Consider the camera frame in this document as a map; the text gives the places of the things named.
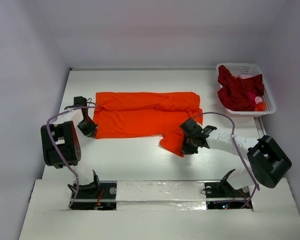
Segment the laundry basket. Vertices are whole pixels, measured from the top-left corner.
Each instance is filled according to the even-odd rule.
[[[260,117],[266,114],[273,114],[276,111],[276,105],[273,97],[271,96],[267,81],[258,65],[250,64],[250,63],[220,63],[216,66],[216,72],[218,74],[219,74],[219,67],[221,65],[224,65],[230,71],[230,73],[235,77],[238,77],[239,74],[248,74],[252,76],[262,74],[262,81],[264,85],[264,94],[261,97],[265,104],[264,111],[232,111],[226,108],[226,111],[230,113],[230,115],[241,115],[241,116],[245,115],[246,117]]]

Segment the orange item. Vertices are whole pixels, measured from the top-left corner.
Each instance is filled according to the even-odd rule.
[[[194,92],[97,92],[96,104],[97,139],[161,134],[160,145],[180,157],[184,134],[179,126],[202,113]],[[203,116],[195,120],[202,124]]]
[[[255,112],[263,112],[264,110],[266,110],[266,105],[264,102],[257,104],[254,109]]]

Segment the purple cable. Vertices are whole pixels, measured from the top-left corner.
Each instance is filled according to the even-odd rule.
[[[253,195],[255,194],[255,191],[256,191],[256,190],[260,191],[260,187],[259,187],[259,185],[258,185],[258,183],[257,183],[257,181],[256,181],[256,179],[255,179],[255,177],[253,176],[252,172],[250,171],[250,169],[249,169],[249,167],[248,167],[248,165],[247,165],[247,163],[246,163],[244,157],[242,156],[242,154],[241,154],[241,152],[240,152],[240,149],[239,149],[239,147],[238,147],[238,144],[237,144],[237,142],[236,142],[236,139],[235,139],[235,128],[236,128],[236,125],[235,125],[235,122],[234,122],[230,117],[228,117],[227,115],[224,115],[224,114],[219,113],[219,112],[214,112],[214,111],[208,111],[208,112],[200,113],[200,114],[198,114],[197,116],[194,116],[192,119],[195,119],[195,118],[197,118],[197,117],[199,117],[199,116],[201,116],[201,115],[205,115],[205,114],[216,114],[216,115],[220,115],[220,116],[223,116],[223,117],[229,119],[229,120],[231,121],[231,123],[232,123],[232,131],[231,131],[231,135],[233,136],[233,137],[232,137],[232,141],[233,141],[234,147],[235,147],[236,151],[238,152],[238,155],[239,155],[239,157],[240,157],[240,159],[241,159],[241,162],[243,163],[243,165],[244,165],[246,171],[248,172],[249,176],[251,177],[251,179],[252,179],[252,181],[253,181],[253,183],[254,183],[254,190],[253,190],[253,192],[252,192],[252,194],[251,194],[249,200],[247,200],[247,201],[245,201],[245,200],[232,200],[232,201],[231,201],[231,202],[244,202],[245,204],[241,207],[241,209],[243,209],[243,208],[250,202],[251,198],[252,198]],[[229,202],[229,201],[215,201],[215,203],[228,203],[228,202]]]
[[[64,165],[66,165],[66,167],[74,174],[75,176],[75,182],[76,182],[76,189],[75,189],[75,193],[74,193],[74,197],[72,199],[72,201],[70,202],[69,204],[69,208],[72,206],[72,204],[75,202],[76,198],[77,198],[77,195],[78,195],[78,192],[79,192],[79,176],[78,176],[78,173],[73,170],[70,165],[67,163],[67,160],[65,159],[65,157],[62,155],[60,149],[58,148],[58,145],[56,144],[55,140],[54,140],[54,137],[52,136],[52,133],[51,133],[51,129],[50,129],[50,122],[54,119],[54,118],[57,118],[63,114],[67,114],[71,111],[74,111],[74,110],[78,110],[78,109],[94,109],[96,108],[97,105],[95,106],[77,106],[77,107],[74,107],[74,108],[71,108],[67,111],[63,111],[57,115],[54,115],[52,117],[50,117],[48,119],[48,121],[46,121],[46,130],[48,132],[48,135],[49,135],[49,138],[51,140],[51,143],[52,145],[54,146],[54,149],[56,150],[56,152],[58,153],[58,155],[60,156],[62,162],[64,163]]]

